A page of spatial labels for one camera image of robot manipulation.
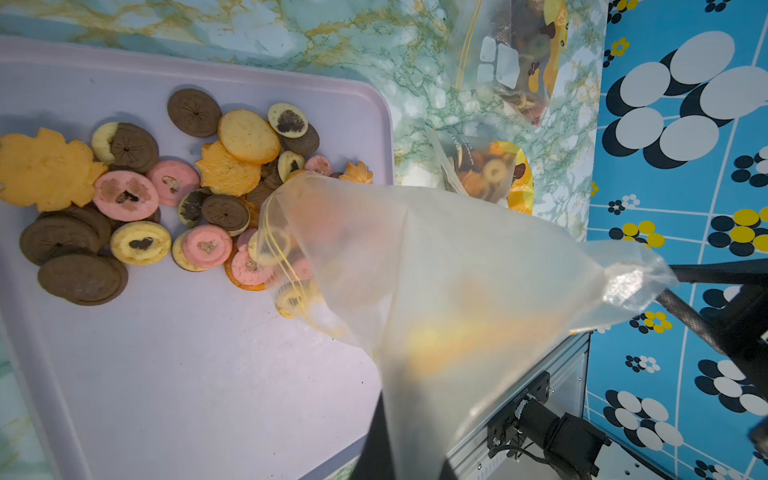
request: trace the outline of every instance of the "plastic bag with snacks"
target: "plastic bag with snacks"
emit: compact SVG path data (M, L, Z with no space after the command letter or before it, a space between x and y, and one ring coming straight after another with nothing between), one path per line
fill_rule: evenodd
M448 190L533 213L533 174L520 147L509 141L469 137L454 128L425 127L425 131Z
M637 315L675 282L639 243L579 244L462 195L314 174L265 201L253 248L283 313L378 366L401 480L437 478L448 450L565 337Z
M540 124L568 43L568 21L564 0L465 2L448 40L454 87L492 88Z

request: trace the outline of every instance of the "pink cookie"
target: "pink cookie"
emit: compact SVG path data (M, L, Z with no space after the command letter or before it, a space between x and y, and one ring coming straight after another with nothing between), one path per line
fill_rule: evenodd
M121 222L143 220L157 210L157 188L144 175L115 170L94 183L94 203L107 217Z
M312 273L312 267L310 261L306 257L299 258L296 262L291 263L293 271L296 272L296 276L299 280L311 280L315 278L315 274Z
M262 266L256 269L256 262L250 258L248 250L235 253L232 258L232 276L235 280L247 286L261 285L272 275L272 267Z
M256 233L256 231L257 230L255 228L249 228L240 234L240 236L237 238L237 249L239 251L248 250L248 242L250 242L250 238L254 233Z
M330 177L331 174L333 174L331 163L323 155L315 155L307 160L304 164L304 168L325 175L326 177Z
M232 237L221 227L200 225L189 230L181 246L189 263L198 268L214 268L232 253Z
M157 188L160 203L177 207L181 200L200 186L200 175L184 162L165 160L152 167L147 178Z

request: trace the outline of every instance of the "marble-patterned surface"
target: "marble-patterned surface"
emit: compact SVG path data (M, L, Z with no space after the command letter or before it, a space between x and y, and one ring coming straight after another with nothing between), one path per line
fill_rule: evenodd
M399 183L440 185L422 126L460 124L466 134L520 145L534 174L534 215L583 240L607 2L566 3L568 45L540 127L509 117L493 95L451 89L443 51L458 0L0 0L0 33L366 81L392 112ZM15 386L0 383L4 396L21 404ZM4 422L6 405L0 480L50 478L34 430L15 430L28 414Z

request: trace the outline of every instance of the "metal bracket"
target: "metal bracket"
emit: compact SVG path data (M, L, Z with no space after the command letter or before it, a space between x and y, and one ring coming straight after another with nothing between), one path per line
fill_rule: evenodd
M522 447L526 437L515 428L518 423L517 418L515 418L515 410L526 401L528 395L541 403L546 403L549 399L549 393L549 372L542 372L488 422L488 438L486 439L488 449L506 445L509 442L511 445Z

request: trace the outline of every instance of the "orange flower-shaped cookie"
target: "orange flower-shaped cookie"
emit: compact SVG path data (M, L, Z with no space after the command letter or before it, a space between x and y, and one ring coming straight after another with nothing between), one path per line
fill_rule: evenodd
M368 170L368 167L362 161L357 162L357 165L347 162L346 171L339 179L356 184L370 184L373 182L373 172Z
M79 207L94 198L94 182L107 166L94 161L90 147L79 140L41 128L37 137L0 137L0 199L12 205L38 205L38 211Z

